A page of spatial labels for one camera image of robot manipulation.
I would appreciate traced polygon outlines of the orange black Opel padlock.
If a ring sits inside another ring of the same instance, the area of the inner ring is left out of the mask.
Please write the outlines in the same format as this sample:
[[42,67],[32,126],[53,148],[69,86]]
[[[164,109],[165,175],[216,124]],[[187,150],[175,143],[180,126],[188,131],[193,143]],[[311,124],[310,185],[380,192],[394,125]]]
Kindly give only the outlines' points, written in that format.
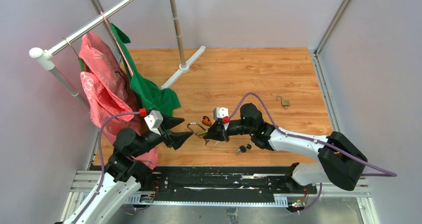
[[211,127],[212,126],[212,121],[208,116],[203,116],[202,118],[202,124],[207,126],[207,127]]

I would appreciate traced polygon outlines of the large brass padlock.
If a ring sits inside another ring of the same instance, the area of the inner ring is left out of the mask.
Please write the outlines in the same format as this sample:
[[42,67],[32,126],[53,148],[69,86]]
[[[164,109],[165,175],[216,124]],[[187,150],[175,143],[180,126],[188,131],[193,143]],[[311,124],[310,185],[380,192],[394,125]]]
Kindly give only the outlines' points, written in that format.
[[207,135],[208,130],[205,129],[202,125],[196,122],[191,122],[187,124],[187,128],[194,133],[198,138],[204,139]]

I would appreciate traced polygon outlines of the black-headed key bunch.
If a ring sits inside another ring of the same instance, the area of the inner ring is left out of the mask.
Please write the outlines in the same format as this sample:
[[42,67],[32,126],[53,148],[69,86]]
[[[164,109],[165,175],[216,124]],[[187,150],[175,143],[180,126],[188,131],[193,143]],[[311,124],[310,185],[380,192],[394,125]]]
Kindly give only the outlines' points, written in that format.
[[248,143],[247,145],[242,145],[240,146],[234,153],[235,155],[240,155],[242,153],[247,152],[248,150],[250,150],[252,148],[251,143]]

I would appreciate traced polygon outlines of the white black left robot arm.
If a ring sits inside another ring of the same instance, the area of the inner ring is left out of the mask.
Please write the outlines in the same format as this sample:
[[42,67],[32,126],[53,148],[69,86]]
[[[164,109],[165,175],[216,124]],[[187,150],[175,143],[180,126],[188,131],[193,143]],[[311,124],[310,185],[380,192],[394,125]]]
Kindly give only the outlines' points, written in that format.
[[151,151],[160,143],[177,150],[194,134],[193,131],[171,131],[184,122],[183,118],[146,109],[133,115],[142,117],[149,130],[141,135],[130,127],[118,132],[113,144],[114,153],[107,163],[102,163],[99,180],[63,223],[106,224],[130,195],[152,186],[152,169],[135,157]]

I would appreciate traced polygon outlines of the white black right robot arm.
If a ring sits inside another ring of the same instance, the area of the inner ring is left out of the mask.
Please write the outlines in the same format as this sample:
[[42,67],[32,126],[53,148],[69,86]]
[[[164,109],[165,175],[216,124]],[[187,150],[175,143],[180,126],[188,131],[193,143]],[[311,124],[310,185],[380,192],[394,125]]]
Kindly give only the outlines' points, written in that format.
[[240,107],[240,119],[230,120],[228,109],[214,109],[215,122],[203,135],[204,139],[229,141],[231,136],[249,135],[261,149],[287,151],[316,160],[295,163],[284,179],[287,191],[296,193],[311,183],[331,182],[338,188],[353,191],[367,161],[363,153],[341,132],[328,136],[308,135],[276,128],[263,119],[262,112],[252,103]]

